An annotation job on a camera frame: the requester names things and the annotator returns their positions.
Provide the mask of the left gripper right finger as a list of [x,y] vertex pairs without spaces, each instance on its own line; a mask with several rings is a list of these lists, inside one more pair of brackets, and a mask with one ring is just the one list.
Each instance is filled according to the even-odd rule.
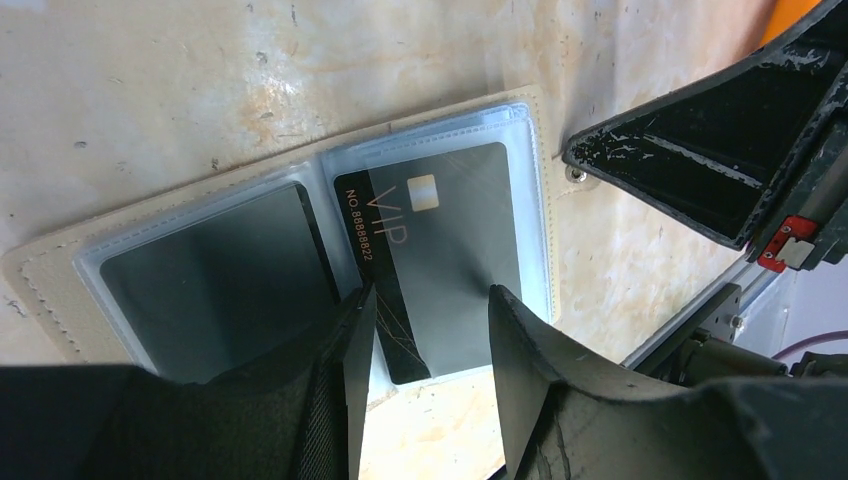
[[499,479],[843,479],[847,359],[792,367],[689,328],[635,368],[539,319],[501,285],[489,336]]

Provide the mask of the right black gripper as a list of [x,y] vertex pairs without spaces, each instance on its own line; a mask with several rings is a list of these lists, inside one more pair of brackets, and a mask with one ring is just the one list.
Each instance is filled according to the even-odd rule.
[[847,5],[823,1],[737,63],[576,133],[564,160],[713,242],[751,241],[750,263],[812,271],[847,255],[846,114]]

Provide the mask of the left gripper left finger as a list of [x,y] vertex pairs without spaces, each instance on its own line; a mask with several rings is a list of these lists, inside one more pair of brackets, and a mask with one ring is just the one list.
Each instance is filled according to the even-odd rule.
[[129,364],[5,367],[5,479],[354,479],[376,292],[203,383]]

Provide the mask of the single black credit card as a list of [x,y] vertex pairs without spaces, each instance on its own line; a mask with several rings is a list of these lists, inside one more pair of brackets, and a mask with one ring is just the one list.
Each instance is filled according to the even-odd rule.
[[99,274],[152,367],[181,383],[255,359],[340,300],[300,184],[107,259]]

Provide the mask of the beige card holder wallet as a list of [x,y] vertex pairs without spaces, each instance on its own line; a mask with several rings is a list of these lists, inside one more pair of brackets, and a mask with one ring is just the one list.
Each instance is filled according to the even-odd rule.
[[491,365],[488,291],[547,322],[566,188],[524,86],[345,133],[7,252],[3,275],[73,363],[205,382],[293,340],[354,289],[387,386]]

